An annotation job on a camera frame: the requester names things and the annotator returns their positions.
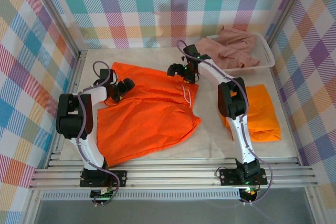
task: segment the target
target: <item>folded orange cloth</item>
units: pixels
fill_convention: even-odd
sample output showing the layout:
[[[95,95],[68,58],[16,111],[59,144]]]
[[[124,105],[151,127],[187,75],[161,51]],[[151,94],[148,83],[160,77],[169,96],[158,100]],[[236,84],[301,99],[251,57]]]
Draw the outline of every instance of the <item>folded orange cloth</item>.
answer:
[[[249,103],[247,125],[254,142],[281,140],[281,129],[275,115],[272,100],[264,85],[246,87]],[[225,127],[230,128],[225,117],[221,116]]]
[[[221,69],[247,68],[259,64],[258,59],[249,55],[255,42],[255,35],[225,26],[217,41],[202,38],[195,46],[201,55],[209,55]]]
[[[97,146],[109,166],[181,143],[201,123],[192,110],[198,85],[150,68],[117,62],[112,68],[135,87],[119,104],[98,111]]]

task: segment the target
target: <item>laundry basket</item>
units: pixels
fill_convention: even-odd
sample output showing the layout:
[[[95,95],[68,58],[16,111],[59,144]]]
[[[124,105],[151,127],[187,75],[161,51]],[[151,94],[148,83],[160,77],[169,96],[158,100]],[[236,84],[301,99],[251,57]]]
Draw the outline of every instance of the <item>laundry basket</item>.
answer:
[[[250,55],[260,60],[258,66],[249,67],[249,68],[231,68],[225,69],[225,72],[236,75],[236,74],[243,74],[243,73],[253,73],[256,70],[265,70],[267,68],[271,68],[275,65],[274,56],[272,54],[271,49],[269,48],[266,40],[260,33],[252,33],[256,35],[256,44],[252,49]],[[207,36],[209,39],[213,39],[217,41],[218,35]]]

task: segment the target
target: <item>pink cloth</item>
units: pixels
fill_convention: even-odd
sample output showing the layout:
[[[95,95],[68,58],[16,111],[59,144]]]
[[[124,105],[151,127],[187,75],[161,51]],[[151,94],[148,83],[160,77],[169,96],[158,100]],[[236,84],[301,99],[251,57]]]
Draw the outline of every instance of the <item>pink cloth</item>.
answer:
[[[221,69],[248,68],[259,64],[259,60],[249,55],[255,42],[253,34],[223,27],[217,41],[202,38],[195,46],[201,55],[209,55]]]

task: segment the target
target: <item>purple cable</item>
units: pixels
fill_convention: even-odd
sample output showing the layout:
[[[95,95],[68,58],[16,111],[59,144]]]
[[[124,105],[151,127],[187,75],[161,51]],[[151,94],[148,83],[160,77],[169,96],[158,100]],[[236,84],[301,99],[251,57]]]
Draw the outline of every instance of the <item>purple cable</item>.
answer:
[[[102,172],[105,172],[105,173],[108,173],[108,174],[112,175],[112,176],[117,180],[117,187],[116,187],[116,189],[114,190],[114,193],[113,193],[112,197],[111,197],[109,200],[107,200],[105,203],[102,202],[102,203],[99,204],[99,203],[96,202],[96,198],[93,198],[93,202],[96,204],[96,206],[97,206],[97,205],[98,205],[98,206],[104,206],[104,205],[108,204],[109,202],[111,202],[111,200],[112,200],[112,199],[115,197],[115,195],[117,194],[117,192],[118,192],[118,190],[119,190],[119,187],[120,187],[120,180],[119,180],[118,176],[117,176],[115,173],[113,173],[113,172],[111,172],[111,171],[109,171],[109,170],[105,170],[105,169],[103,169],[103,168],[101,168],[101,167],[99,167],[99,166],[97,166],[97,165],[91,163],[91,162],[85,157],[85,154],[83,153],[83,150],[82,150],[81,145],[80,145],[80,143],[79,143],[79,139],[80,139],[80,136],[82,136],[82,134],[83,134],[83,132],[84,132],[85,124],[86,124],[86,119],[87,119],[87,118],[86,118],[87,115],[86,115],[85,106],[84,106],[84,103],[83,103],[83,101],[82,101],[82,99],[81,99],[80,96],[81,96],[81,94],[82,94],[83,92],[85,92],[85,91],[88,91],[88,90],[91,90],[91,89],[95,89],[95,88],[97,88],[97,87],[100,87],[100,86],[104,85],[104,84],[110,79],[110,76],[111,76],[111,70],[110,70],[110,67],[109,67],[105,62],[103,62],[103,61],[101,61],[101,60],[97,60],[97,61],[95,61],[95,62],[93,63],[93,65],[92,65],[92,67],[93,67],[93,71],[94,71],[94,73],[95,73],[96,75],[97,75],[97,72],[96,72],[96,70],[95,70],[95,65],[96,65],[97,63],[103,63],[103,64],[108,68],[108,70],[109,70],[109,74],[108,74],[107,78],[105,79],[105,81],[103,81],[102,83],[100,83],[100,84],[98,84],[98,85],[90,86],[90,87],[88,87],[88,88],[85,88],[85,89],[83,89],[82,91],[79,91],[78,94],[77,94],[79,104],[80,104],[80,106],[81,106],[81,108],[82,108],[82,110],[83,110],[83,124],[82,124],[82,127],[80,128],[80,131],[79,131],[78,136],[77,136],[77,138],[76,138],[76,144],[77,144],[77,147],[78,147],[78,151],[79,151],[80,155],[82,156],[82,158],[85,160],[85,162],[88,162],[89,165],[91,165],[92,167],[94,167],[94,168],[97,169],[97,170],[100,170],[100,171],[102,171]]]
[[[243,94],[244,101],[245,101],[245,105],[246,105],[246,111],[245,111],[245,113],[244,113],[243,115],[241,115],[241,116],[239,117],[239,122],[240,122],[241,130],[242,130],[242,132],[243,132],[243,138],[244,138],[244,142],[245,142],[245,144],[246,144],[246,148],[251,152],[251,154],[252,154],[253,157],[255,157],[257,160],[259,160],[261,163],[267,165],[268,168],[269,168],[269,171],[270,171],[270,173],[271,173],[271,179],[270,179],[270,181],[269,181],[269,184],[268,184],[268,187],[267,187],[265,193],[264,193],[261,197],[259,197],[259,198],[256,199],[255,201],[253,201],[253,203],[258,202],[258,201],[260,201],[261,199],[263,199],[263,198],[266,196],[266,194],[268,193],[269,189],[271,188],[271,185],[273,184],[273,170],[272,170],[271,166],[270,166],[267,162],[265,162],[264,160],[262,160],[261,158],[259,158],[259,157],[258,157],[258,156],[257,156],[251,149],[250,149],[250,146],[249,146],[248,143],[247,143],[246,135],[245,135],[245,131],[244,131],[244,124],[243,124],[243,117],[247,115],[247,111],[248,111],[248,100],[247,100],[246,93],[245,93],[243,87],[242,87],[236,80],[234,80],[233,78],[231,78],[231,77],[229,77],[228,75],[226,75],[225,73],[223,73],[223,72],[222,72],[219,68],[217,68],[215,65],[213,65],[213,64],[211,64],[211,63],[209,63],[209,62],[207,62],[206,60],[198,59],[198,58],[195,58],[195,57],[193,57],[193,56],[191,56],[191,55],[186,54],[186,53],[180,48],[180,46],[178,45],[180,42],[182,42],[185,46],[187,46],[187,44],[186,44],[183,40],[178,40],[177,43],[176,43],[176,46],[177,46],[178,50],[179,50],[185,57],[188,57],[188,58],[190,58],[190,59],[192,59],[192,60],[198,60],[198,61],[203,62],[203,63],[207,64],[208,66],[212,67],[212,68],[215,69],[221,76],[223,76],[224,78],[226,78],[226,79],[232,81],[235,85],[237,85],[238,88],[240,89],[240,91],[241,91],[242,94]]]

